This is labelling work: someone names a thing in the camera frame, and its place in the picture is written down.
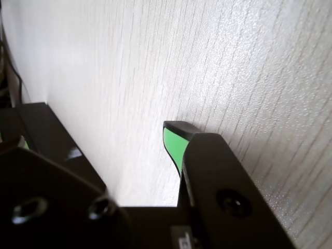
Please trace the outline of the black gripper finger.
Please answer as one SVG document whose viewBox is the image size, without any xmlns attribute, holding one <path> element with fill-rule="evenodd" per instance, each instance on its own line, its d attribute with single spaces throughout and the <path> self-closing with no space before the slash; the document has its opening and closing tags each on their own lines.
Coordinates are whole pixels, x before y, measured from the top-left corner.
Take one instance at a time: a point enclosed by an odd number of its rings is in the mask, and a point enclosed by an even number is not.
<svg viewBox="0 0 332 249">
<path fill-rule="evenodd" d="M 207 248 L 293 248 L 261 193 L 220 134 L 163 123 L 163 142 L 186 183 Z"/>
<path fill-rule="evenodd" d="M 1 143 L 1 248 L 134 248 L 128 219 L 86 180 Z"/>
</svg>

